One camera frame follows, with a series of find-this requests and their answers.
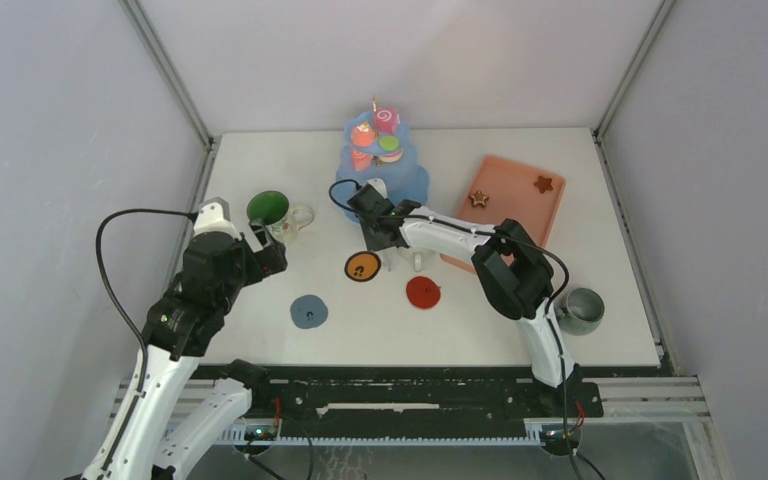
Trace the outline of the magenta swirl roll cake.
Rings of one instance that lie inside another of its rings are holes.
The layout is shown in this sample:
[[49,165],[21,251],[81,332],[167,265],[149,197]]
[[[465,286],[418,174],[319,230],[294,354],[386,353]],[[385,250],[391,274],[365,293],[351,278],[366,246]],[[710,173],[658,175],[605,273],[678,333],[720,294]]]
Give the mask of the magenta swirl roll cake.
[[395,108],[377,109],[373,120],[376,132],[382,136],[395,135],[401,123],[399,112]]

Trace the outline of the green macaron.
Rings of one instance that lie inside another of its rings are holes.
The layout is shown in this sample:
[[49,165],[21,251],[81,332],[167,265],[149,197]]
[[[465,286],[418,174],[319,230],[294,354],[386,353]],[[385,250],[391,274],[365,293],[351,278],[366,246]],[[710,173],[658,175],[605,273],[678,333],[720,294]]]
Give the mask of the green macaron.
[[395,135],[383,135],[378,138],[378,146],[382,151],[394,152],[401,148],[401,142]]

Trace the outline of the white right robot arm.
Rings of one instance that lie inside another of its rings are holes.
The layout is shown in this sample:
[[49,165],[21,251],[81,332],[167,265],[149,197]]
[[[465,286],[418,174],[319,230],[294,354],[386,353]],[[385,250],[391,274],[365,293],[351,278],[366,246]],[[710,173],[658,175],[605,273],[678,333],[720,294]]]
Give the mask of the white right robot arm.
[[564,261],[538,246],[516,220],[467,222],[413,200],[393,204],[380,192],[378,180],[352,184],[347,201],[330,199],[358,220],[367,249],[425,249],[471,264],[487,302],[513,321],[524,338],[533,378],[542,384],[539,406],[552,416],[573,408],[580,368],[565,345],[555,312],[555,302],[570,281]]

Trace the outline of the star-shaped brown cookie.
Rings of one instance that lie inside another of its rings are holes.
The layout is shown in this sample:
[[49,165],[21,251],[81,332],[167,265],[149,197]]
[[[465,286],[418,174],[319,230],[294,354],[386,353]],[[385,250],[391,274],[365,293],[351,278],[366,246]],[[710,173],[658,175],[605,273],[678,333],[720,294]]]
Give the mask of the star-shaped brown cookie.
[[475,190],[468,195],[472,208],[486,208],[489,201],[489,196],[481,190]]

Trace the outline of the light pink swirl roll cake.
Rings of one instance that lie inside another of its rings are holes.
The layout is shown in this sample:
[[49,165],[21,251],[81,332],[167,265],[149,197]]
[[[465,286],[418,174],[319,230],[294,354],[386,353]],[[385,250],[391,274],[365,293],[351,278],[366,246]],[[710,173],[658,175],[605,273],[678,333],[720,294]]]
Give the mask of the light pink swirl roll cake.
[[373,155],[359,150],[352,149],[350,152],[352,166],[356,172],[363,172],[369,169],[373,163]]

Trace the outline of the pink frosted donut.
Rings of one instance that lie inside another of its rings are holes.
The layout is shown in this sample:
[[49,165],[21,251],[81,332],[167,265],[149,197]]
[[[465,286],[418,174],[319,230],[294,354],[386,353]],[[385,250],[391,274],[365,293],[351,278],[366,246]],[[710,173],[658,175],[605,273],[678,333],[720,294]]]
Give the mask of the pink frosted donut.
[[403,151],[402,150],[398,150],[398,151],[392,152],[390,154],[380,156],[379,160],[382,163],[394,163],[394,162],[399,161],[402,158],[402,156],[403,156]]

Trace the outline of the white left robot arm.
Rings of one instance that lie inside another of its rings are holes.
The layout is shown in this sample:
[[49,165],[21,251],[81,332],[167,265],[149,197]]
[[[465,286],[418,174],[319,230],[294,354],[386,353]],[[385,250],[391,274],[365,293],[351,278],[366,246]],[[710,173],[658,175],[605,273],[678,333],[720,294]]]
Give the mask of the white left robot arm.
[[240,231],[215,197],[187,214],[193,236],[180,271],[135,333],[139,351],[122,404],[82,479],[185,479],[243,415],[258,417],[273,394],[265,368],[235,360],[212,392],[173,430],[185,386],[223,328],[239,293],[287,267],[286,248],[260,222]]

